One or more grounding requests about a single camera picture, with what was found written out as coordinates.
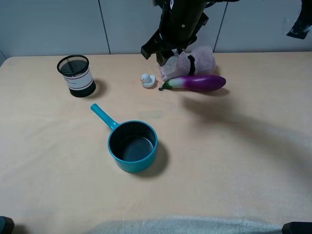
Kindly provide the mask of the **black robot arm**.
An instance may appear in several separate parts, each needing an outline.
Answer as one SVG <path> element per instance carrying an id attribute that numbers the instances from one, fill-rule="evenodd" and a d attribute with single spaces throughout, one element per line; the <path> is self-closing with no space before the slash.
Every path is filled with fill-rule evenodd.
<path id="1" fill-rule="evenodd" d="M 162 9 L 159 28 L 141 47 L 141 54 L 145 59 L 156 54 L 158 64 L 165 65 L 174 52 L 180 54 L 197 40 L 196 34 L 209 19 L 204 9 L 217 2 L 216 0 L 153 0 L 152 5 Z"/>

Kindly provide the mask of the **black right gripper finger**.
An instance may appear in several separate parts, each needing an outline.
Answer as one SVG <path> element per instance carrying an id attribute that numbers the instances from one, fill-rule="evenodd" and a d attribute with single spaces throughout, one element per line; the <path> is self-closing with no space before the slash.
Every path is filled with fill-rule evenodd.
<path id="1" fill-rule="evenodd" d="M 156 52 L 156 60 L 159 65 L 165 65 L 169 58 L 173 57 L 172 50 L 158 51 Z"/>

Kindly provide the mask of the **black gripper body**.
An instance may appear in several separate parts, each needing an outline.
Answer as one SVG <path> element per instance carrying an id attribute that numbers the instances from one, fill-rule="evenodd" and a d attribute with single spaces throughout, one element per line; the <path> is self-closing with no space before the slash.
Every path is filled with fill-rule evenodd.
<path id="1" fill-rule="evenodd" d="M 185 50 L 195 41 L 197 41 L 197 35 L 190 32 L 186 27 L 163 31 L 159 28 L 152 39 L 152 51 L 157 52 L 178 48 Z"/>

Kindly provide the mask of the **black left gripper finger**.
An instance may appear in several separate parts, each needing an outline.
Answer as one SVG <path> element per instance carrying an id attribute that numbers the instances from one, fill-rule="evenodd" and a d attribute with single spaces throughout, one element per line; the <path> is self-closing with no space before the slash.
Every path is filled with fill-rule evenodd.
<path id="1" fill-rule="evenodd" d="M 145 59 L 149 59 L 152 54 L 161 50 L 161 38 L 159 36 L 151 37 L 142 47 L 141 54 Z"/>

